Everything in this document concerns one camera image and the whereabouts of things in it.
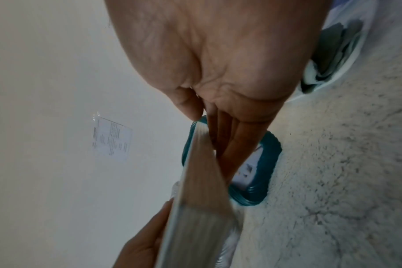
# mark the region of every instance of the stone surface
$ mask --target stone surface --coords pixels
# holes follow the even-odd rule
[[[402,268],[402,1],[381,1],[353,67],[270,131],[283,152],[232,266]]]

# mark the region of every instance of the hand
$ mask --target hand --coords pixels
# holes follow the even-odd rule
[[[207,112],[230,181],[294,91],[330,0],[106,0],[139,74],[190,119]]]
[[[134,238],[127,241],[113,268],[154,267],[172,203],[172,200],[166,202],[147,225]]]

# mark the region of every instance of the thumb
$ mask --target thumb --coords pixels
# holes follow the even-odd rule
[[[164,230],[169,218],[173,200],[167,201],[163,208],[145,225],[135,238],[141,243],[153,245]]]
[[[167,97],[189,119],[197,121],[204,112],[204,104],[192,88],[178,87],[165,92]]]

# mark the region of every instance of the teal basket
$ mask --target teal basket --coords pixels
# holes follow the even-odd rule
[[[191,145],[193,132],[197,123],[207,123],[207,117],[203,116],[200,120],[193,122],[191,130],[189,131],[188,140],[182,153],[182,165],[185,165],[185,160],[188,155],[188,150]],[[241,190],[235,185],[229,186],[230,197],[242,206],[255,206],[260,204],[267,196],[269,189],[270,178],[272,177],[273,170],[275,169],[279,154],[282,152],[281,143],[270,132],[267,131],[263,139],[260,141],[263,147],[263,153],[257,164],[257,172],[254,175],[253,181],[247,186],[245,190]]]

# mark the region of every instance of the palm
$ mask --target palm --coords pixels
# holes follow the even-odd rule
[[[207,111],[231,177],[293,92],[330,1],[106,2],[142,77],[189,118]]]

